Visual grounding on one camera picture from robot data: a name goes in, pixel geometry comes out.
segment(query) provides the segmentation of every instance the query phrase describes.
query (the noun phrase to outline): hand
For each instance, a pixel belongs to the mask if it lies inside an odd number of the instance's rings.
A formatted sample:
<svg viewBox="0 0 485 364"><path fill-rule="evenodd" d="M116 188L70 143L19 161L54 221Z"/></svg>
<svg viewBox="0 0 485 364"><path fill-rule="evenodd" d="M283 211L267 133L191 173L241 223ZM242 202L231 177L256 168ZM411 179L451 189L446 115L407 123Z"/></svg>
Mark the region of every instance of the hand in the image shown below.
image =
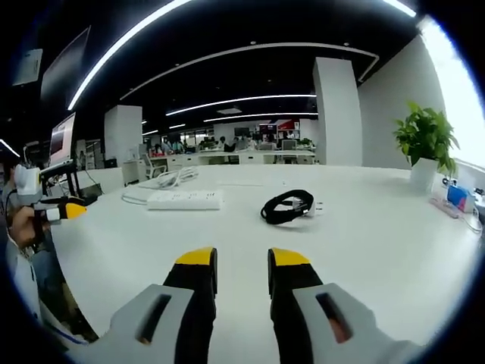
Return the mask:
<svg viewBox="0 0 485 364"><path fill-rule="evenodd" d="M10 236L21 249L33 243L36 232L33 228L34 211L31 207L24 206L15 215L10 227ZM44 223L42 231L49 229L50 224Z"/></svg>

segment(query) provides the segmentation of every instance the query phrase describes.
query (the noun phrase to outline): white desk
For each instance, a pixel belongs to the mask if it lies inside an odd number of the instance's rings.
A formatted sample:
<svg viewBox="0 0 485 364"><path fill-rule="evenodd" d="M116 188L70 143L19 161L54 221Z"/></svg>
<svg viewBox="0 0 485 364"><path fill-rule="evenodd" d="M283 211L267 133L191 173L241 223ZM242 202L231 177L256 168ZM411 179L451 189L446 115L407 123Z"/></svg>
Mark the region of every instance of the white desk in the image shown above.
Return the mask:
<svg viewBox="0 0 485 364"><path fill-rule="evenodd" d="M241 165L273 164L274 156L298 158L302 164L313 164L315 153L308 150L244 150L241 152L199 152L182 155L164 155L150 158L153 162L166 161L169 171L193 165L209 165L215 158L237 157Z"/></svg>
<svg viewBox="0 0 485 364"><path fill-rule="evenodd" d="M425 344L465 290L478 238L416 196L407 178L408 171L379 168L205 166L182 188L219 183L220 211L148 212L123 202L117 191L52 230L69 288L99 335L122 305L148 285L163 284L177 257L215 246L217 318L209 362L277 363L267 270L268 248L277 246L308 257L323 282L339 284L374 310L391 337ZM324 214L265 224L264 202L292 188L313 193Z"/></svg>

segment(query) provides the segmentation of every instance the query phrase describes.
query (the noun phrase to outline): power strip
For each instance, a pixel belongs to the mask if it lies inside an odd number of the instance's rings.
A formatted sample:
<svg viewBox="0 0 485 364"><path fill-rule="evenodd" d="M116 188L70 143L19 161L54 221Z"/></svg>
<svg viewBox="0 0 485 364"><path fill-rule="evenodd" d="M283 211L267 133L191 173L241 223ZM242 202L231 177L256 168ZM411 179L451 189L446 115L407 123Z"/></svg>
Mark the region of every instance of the power strip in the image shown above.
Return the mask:
<svg viewBox="0 0 485 364"><path fill-rule="evenodd" d="M146 202L148 210L218 210L222 191L173 191L153 193Z"/></svg>

